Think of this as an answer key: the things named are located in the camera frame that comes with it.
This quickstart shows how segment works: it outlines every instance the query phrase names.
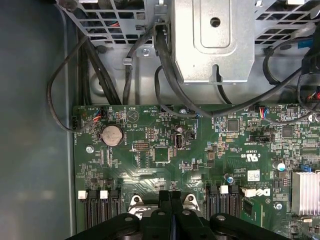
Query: metal bracket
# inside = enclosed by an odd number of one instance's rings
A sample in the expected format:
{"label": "metal bracket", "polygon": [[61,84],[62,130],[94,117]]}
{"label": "metal bracket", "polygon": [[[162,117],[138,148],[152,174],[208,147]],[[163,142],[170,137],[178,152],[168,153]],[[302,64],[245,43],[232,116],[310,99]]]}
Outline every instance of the metal bracket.
{"label": "metal bracket", "polygon": [[158,205],[145,205],[139,195],[134,195],[131,198],[128,213],[137,216],[140,220],[142,217],[150,217],[152,212],[158,208]]}
{"label": "metal bracket", "polygon": [[196,196],[193,194],[188,194],[183,201],[183,208],[184,209],[192,209],[192,210],[199,210],[199,205],[196,200]]}
{"label": "metal bracket", "polygon": [[164,0],[159,0],[159,4],[154,5],[154,15],[161,16],[166,15],[168,12],[168,5]]}
{"label": "metal bracket", "polygon": [[122,59],[122,64],[123,65],[130,65],[132,66],[133,64],[133,59],[131,57],[125,57],[124,59]]}

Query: silver screw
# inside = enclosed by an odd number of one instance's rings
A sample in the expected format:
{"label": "silver screw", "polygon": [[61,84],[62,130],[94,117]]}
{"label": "silver screw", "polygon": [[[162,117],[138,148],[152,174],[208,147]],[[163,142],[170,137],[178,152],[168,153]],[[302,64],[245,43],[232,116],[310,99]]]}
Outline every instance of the silver screw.
{"label": "silver screw", "polygon": [[187,110],[185,110],[184,108],[181,108],[181,109],[179,110],[179,113],[180,113],[180,114],[187,114]]}
{"label": "silver screw", "polygon": [[142,50],[142,54],[143,54],[143,56],[148,57],[150,54],[150,50],[148,48],[145,48]]}
{"label": "silver screw", "polygon": [[95,149],[94,149],[93,146],[88,145],[88,146],[86,146],[85,151],[86,151],[88,154],[92,154],[92,153],[95,151]]}
{"label": "silver screw", "polygon": [[277,203],[277,204],[275,205],[275,209],[281,210],[281,209],[282,209],[282,204],[281,204],[281,203]]}
{"label": "silver screw", "polygon": [[216,216],[216,219],[218,219],[219,221],[226,220],[226,218],[224,216],[221,216],[221,215]]}
{"label": "silver screw", "polygon": [[184,215],[190,215],[190,214],[191,214],[191,212],[190,212],[190,211],[188,211],[188,210],[183,210],[183,211],[182,211],[182,214],[184,214]]}

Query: green circuit board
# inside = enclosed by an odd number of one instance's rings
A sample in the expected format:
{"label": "green circuit board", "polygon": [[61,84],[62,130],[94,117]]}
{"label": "green circuit board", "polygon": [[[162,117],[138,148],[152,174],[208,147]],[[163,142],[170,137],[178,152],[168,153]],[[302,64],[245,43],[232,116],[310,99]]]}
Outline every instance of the green circuit board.
{"label": "green circuit board", "polygon": [[[214,111],[227,105],[201,107]],[[160,190],[177,190],[184,196],[193,194],[207,219],[226,211],[288,238],[314,236],[319,217],[305,223],[291,210],[292,172],[302,172],[301,165],[320,169],[320,123],[314,118],[282,126],[262,120],[257,107],[224,117],[180,118],[158,105],[77,106],[74,127],[84,126],[97,111],[103,117],[83,133],[74,134],[75,192],[86,191],[86,198],[94,199],[90,194],[107,190],[109,200],[112,196],[114,200],[105,205],[77,200],[78,232],[127,212],[135,195],[145,203],[156,203]],[[267,105],[265,111],[268,118],[278,121],[307,113],[294,104]],[[101,140],[109,125],[123,133],[122,142],[114,147]],[[285,164],[285,170],[276,169],[275,163]],[[220,186],[238,189],[236,206],[228,200],[226,209],[222,199],[220,206],[212,204]],[[254,196],[246,197],[245,190],[252,189]]]}

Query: silver heatsink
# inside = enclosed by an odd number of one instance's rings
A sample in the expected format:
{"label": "silver heatsink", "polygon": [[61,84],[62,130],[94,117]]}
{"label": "silver heatsink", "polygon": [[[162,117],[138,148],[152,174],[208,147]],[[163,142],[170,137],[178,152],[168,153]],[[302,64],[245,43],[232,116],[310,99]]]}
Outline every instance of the silver heatsink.
{"label": "silver heatsink", "polygon": [[292,211],[302,215],[319,215],[319,180],[314,172],[294,172],[292,175]]}

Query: ventilation grille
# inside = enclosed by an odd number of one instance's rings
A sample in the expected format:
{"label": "ventilation grille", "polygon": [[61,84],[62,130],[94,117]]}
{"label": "ventilation grille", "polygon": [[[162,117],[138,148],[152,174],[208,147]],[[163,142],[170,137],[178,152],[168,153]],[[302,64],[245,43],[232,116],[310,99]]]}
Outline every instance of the ventilation grille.
{"label": "ventilation grille", "polygon": [[292,210],[300,215],[319,215],[319,180],[314,172],[292,174]]}
{"label": "ventilation grille", "polygon": [[[65,11],[92,42],[134,44],[149,23],[144,0],[99,0],[98,3],[78,3],[75,11]],[[147,45],[153,44],[150,39]]]}
{"label": "ventilation grille", "polygon": [[263,30],[255,38],[256,45],[276,45],[278,41],[290,39],[293,32],[306,24],[319,21],[310,17],[311,10],[320,5],[319,0],[310,0],[304,5],[288,5],[286,0],[263,0],[264,3],[269,7],[262,13],[259,9],[263,7],[256,7],[256,29]]}

